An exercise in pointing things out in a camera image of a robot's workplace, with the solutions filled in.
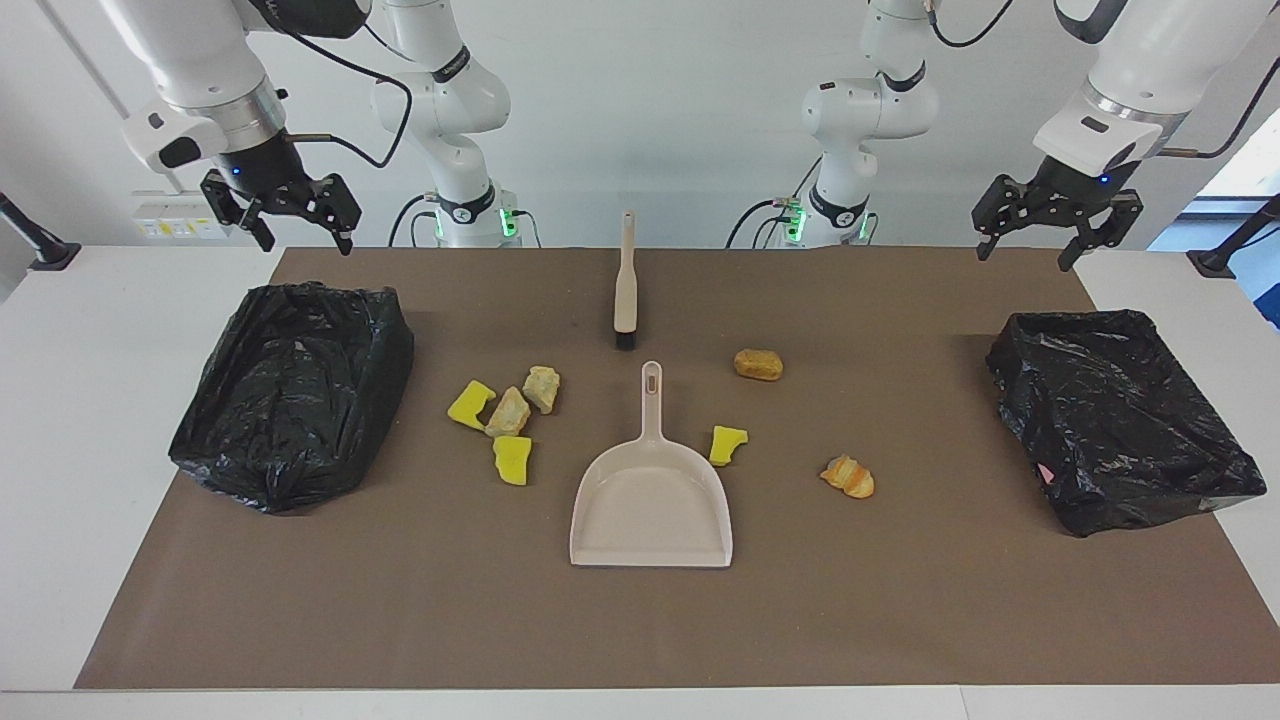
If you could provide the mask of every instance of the dustpan handle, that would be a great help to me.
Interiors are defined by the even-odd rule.
[[[640,439],[662,439],[662,365],[640,369]]]

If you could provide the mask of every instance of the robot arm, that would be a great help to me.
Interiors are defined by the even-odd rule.
[[[317,224],[343,254],[351,251],[360,205],[342,177],[316,181],[306,173],[284,129],[284,94],[271,86],[244,35],[266,24],[280,32],[348,37],[364,24],[369,0],[100,3],[146,63],[159,95],[125,123],[134,155],[157,172],[212,158],[216,169],[205,176],[201,190],[214,214],[251,232],[262,250],[275,238],[261,215],[275,214]]]
[[[1075,228],[1059,258],[1065,272],[1094,247],[1115,247],[1142,213],[1121,190],[1201,102],[1220,68],[1239,55],[1274,0],[1055,0],[1062,27],[1098,46],[1088,79],[1036,133],[1046,158],[1036,177],[1000,176],[973,209],[986,260],[1000,238],[1044,224]],[[1101,227],[1091,219],[1110,211]]]
[[[468,133],[500,128],[511,115],[507,87],[462,42],[448,0],[383,0],[393,41],[431,72],[396,76],[413,92],[408,132],[426,154],[440,213],[438,232],[451,247],[497,247],[511,241],[515,197],[489,178],[484,154]],[[402,99],[374,87],[374,109],[388,131],[401,120]]]
[[[931,41],[922,0],[870,0],[861,47],[878,72],[824,82],[805,97],[805,128],[822,143],[822,169],[803,201],[806,220],[783,246],[837,245],[854,236],[878,170],[864,142],[923,135],[938,115],[924,65]]]

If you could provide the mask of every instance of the beige dustpan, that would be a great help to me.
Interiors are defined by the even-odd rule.
[[[573,565],[727,568],[728,502],[701,455],[662,437],[662,365],[641,370],[641,432],[604,451],[577,488],[568,537]]]

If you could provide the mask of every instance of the white tabletop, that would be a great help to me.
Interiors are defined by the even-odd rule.
[[[502,692],[69,692],[173,478],[169,438],[227,318],[279,260],[86,247],[0,305],[0,717],[1146,717],[1280,715],[1265,687],[893,687]],[[1100,309],[1144,310],[1268,479],[1280,336],[1181,255],[1098,252]],[[1280,498],[1219,512],[1280,616]]]

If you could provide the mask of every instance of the black plastic bag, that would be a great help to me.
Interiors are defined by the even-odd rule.
[[[987,368],[1004,391],[1000,416],[1075,536],[1160,525],[1267,491],[1142,313],[1012,315]]]
[[[349,492],[390,429],[412,365],[394,290],[251,290],[205,364],[169,457],[262,512]]]

